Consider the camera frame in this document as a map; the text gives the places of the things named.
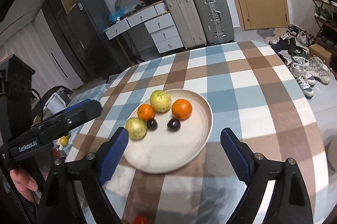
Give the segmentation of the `person's left hand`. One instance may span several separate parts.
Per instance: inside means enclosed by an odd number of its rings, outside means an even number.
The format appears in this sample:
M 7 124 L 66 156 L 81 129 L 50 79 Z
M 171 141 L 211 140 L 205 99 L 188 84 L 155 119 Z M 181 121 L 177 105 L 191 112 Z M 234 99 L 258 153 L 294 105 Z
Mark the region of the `person's left hand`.
M 39 197 L 36 195 L 38 185 L 33 177 L 23 169 L 14 169 L 10 171 L 11 179 L 19 193 L 32 203 L 39 203 Z

